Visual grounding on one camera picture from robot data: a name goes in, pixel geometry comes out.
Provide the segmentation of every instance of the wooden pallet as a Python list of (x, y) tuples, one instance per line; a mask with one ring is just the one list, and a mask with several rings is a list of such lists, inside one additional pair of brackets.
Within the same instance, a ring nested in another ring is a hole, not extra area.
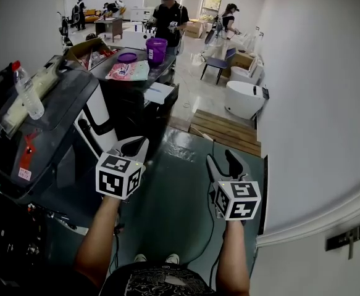
[(257, 141), (256, 130), (235, 121), (197, 110), (189, 132), (198, 136), (204, 133), (220, 144), (261, 156), (261, 143)]

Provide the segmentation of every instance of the black chair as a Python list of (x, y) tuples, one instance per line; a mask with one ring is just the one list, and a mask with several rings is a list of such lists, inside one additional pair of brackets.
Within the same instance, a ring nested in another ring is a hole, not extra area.
[(212, 66), (215, 68), (219, 68), (218, 79), (217, 79), (217, 84), (218, 84), (218, 81), (221, 78), (222, 70), (229, 67), (230, 61), (233, 59), (233, 56), (235, 54), (236, 54), (236, 48), (231, 48), (231, 49), (227, 50), (227, 55), (225, 56), (225, 60), (212, 58), (212, 57), (208, 58), (207, 62), (206, 62), (206, 66), (203, 69), (202, 77), (200, 78), (200, 80), (203, 79), (203, 76), (204, 76), (204, 73), (206, 72), (207, 66)]

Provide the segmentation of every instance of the person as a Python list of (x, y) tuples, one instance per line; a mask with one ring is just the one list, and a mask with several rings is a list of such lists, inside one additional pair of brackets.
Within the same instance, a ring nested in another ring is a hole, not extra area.
[(83, 13), (83, 10), (85, 9), (85, 5), (83, 3), (83, 0), (78, 0), (77, 5), (78, 5), (78, 12), (80, 13), (80, 20), (77, 22), (77, 28), (79, 31), (80, 29), (84, 30), (86, 28), (85, 15)]
[[(117, 211), (120, 200), (105, 196), (91, 227), (78, 249), (74, 272), (66, 275), (74, 295), (204, 295), (214, 294), (200, 275), (181, 266), (178, 255), (165, 262), (135, 262), (115, 270), (107, 279)], [(244, 227), (241, 221), (227, 221), (216, 274), (218, 294), (249, 295)]]
[(107, 12), (108, 12), (108, 5), (109, 5), (109, 3), (108, 3), (108, 2), (106, 2), (106, 3), (104, 4), (103, 14), (105, 14), (105, 13), (107, 13)]
[(240, 11), (236, 4), (229, 3), (225, 12), (218, 18), (216, 28), (218, 48), (215, 56), (218, 59), (225, 59), (226, 52), (228, 50), (228, 32), (231, 31), (236, 35), (240, 34), (239, 30), (233, 27), (233, 24), (235, 23), (234, 14), (236, 11)]
[(156, 23), (157, 38), (167, 40), (166, 53), (177, 55), (182, 32), (190, 20), (188, 10), (176, 0), (162, 0), (162, 4), (155, 8), (153, 19)]

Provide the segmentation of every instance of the bottle cap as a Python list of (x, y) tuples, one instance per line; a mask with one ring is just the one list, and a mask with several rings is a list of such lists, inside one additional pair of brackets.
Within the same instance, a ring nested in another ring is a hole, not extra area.
[(17, 60), (16, 62), (12, 63), (12, 72), (15, 72), (20, 67), (20, 62)]

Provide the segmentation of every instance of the purple lid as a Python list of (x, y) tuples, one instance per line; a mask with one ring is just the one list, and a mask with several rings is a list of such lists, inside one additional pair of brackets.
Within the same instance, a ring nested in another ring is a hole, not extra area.
[(137, 55), (134, 52), (126, 52), (124, 54), (119, 55), (118, 62), (123, 64), (130, 64), (137, 60)]

